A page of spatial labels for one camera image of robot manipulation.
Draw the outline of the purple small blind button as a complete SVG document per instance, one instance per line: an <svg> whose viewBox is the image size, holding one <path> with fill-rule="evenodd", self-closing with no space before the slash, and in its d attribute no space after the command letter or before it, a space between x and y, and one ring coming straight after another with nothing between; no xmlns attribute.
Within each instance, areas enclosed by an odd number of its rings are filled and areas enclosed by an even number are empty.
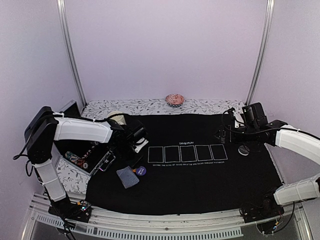
<svg viewBox="0 0 320 240"><path fill-rule="evenodd" d="M140 166L140 167L135 169L135 173L138 176L144 176L147 173L147 169L144 166Z"/></svg>

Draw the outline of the black round dealer button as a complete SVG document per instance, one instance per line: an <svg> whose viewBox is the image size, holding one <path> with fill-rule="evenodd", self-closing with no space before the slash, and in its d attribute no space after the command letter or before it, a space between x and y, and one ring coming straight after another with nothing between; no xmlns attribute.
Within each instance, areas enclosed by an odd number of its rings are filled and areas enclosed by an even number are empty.
<svg viewBox="0 0 320 240"><path fill-rule="evenodd" d="M239 146L238 152L242 156L248 156L250 154L250 150L247 147L245 147L244 145Z"/></svg>

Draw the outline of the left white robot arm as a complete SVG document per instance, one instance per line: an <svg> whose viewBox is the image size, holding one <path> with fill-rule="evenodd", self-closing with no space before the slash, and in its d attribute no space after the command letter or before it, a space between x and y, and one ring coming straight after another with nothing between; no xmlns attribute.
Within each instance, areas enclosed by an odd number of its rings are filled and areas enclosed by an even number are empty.
<svg viewBox="0 0 320 240"><path fill-rule="evenodd" d="M112 163L129 161L147 145L145 126L127 113L115 113L104 119L69 116L44 106L24 132L26 156L38 173L41 184L63 216L74 213L74 205L61 183L52 162L52 148L88 176L105 172Z"/></svg>

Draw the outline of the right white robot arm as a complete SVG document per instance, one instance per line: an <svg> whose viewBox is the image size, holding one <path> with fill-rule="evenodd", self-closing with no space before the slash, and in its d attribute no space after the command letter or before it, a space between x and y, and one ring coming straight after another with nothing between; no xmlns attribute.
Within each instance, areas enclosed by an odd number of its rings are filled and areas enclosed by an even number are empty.
<svg viewBox="0 0 320 240"><path fill-rule="evenodd" d="M290 153L292 156L320 164L320 138L290 125L283 120L269 121L260 102L233 107L222 112L219 137L231 143L258 142ZM269 218L278 206L305 202L320 197L320 174L285 183L269 194L268 200L259 206L262 218Z"/></svg>

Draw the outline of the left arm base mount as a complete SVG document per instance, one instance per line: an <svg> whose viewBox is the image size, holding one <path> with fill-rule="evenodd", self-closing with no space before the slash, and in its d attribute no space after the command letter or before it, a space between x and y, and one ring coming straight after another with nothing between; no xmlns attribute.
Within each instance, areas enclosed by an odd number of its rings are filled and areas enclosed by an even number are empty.
<svg viewBox="0 0 320 240"><path fill-rule="evenodd" d="M73 203L68 197L59 201L50 200L48 213L58 216L62 220L69 219L88 223L91 218L92 204L83 199Z"/></svg>

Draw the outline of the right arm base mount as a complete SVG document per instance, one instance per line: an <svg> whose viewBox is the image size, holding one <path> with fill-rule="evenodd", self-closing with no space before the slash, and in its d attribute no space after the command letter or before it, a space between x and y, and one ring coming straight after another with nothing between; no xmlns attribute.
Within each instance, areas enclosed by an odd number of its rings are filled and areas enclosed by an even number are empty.
<svg viewBox="0 0 320 240"><path fill-rule="evenodd" d="M260 233L270 235L278 230L285 211L282 206L277 205L270 199L265 199L260 206L251 202L243 203L239 208L239 213L243 217L245 223L275 218L272 223L265 222L257 225L257 229Z"/></svg>

